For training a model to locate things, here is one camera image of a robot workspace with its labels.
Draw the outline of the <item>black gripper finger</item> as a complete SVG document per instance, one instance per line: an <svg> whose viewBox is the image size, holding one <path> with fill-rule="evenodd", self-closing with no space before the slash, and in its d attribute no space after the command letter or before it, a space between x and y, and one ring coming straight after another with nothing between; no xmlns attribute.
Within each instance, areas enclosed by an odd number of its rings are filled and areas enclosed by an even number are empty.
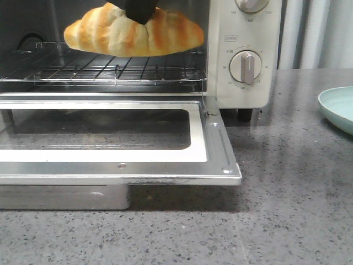
<svg viewBox="0 0 353 265"><path fill-rule="evenodd" d="M125 14L129 19L145 25L154 15L158 0L127 0Z"/></svg>

